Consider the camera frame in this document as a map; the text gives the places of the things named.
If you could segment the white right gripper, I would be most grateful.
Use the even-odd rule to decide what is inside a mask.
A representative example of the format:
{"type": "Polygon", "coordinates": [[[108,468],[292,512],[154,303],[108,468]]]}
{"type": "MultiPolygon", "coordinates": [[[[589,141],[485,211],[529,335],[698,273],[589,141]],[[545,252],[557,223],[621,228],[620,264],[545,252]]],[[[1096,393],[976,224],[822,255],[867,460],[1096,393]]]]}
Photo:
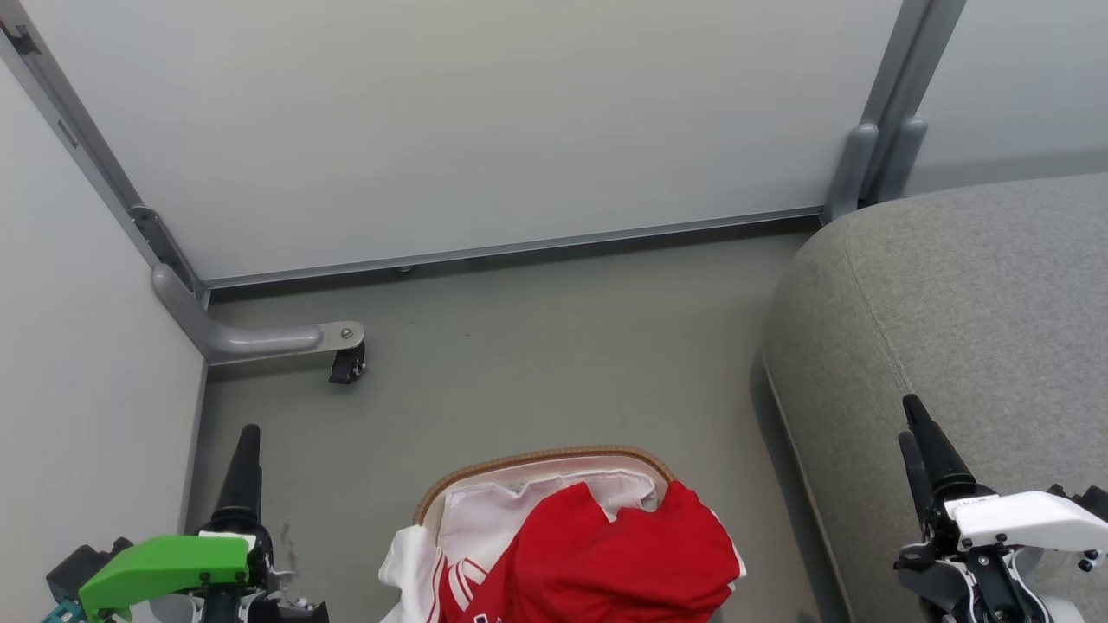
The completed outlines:
{"type": "Polygon", "coordinates": [[[919,395],[903,397],[897,435],[924,541],[899,551],[894,570],[930,622],[1083,622],[1073,601],[1033,591],[1024,556],[1075,553],[1089,573],[1105,563],[1105,492],[1063,489],[981,496],[970,468],[919,395]],[[931,501],[938,505],[930,520],[931,501]]]}

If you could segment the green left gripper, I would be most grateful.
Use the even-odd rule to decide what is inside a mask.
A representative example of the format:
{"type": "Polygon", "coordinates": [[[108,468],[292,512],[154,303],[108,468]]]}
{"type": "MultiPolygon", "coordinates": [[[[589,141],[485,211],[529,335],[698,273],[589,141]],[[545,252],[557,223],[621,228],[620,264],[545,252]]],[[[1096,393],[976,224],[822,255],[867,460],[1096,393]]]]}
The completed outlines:
{"type": "Polygon", "coordinates": [[[121,552],[79,588],[88,622],[130,622],[132,607],[182,598],[189,622],[328,622],[327,604],[286,595],[293,573],[274,566],[261,527],[261,430],[242,429],[211,522],[121,552]]]}

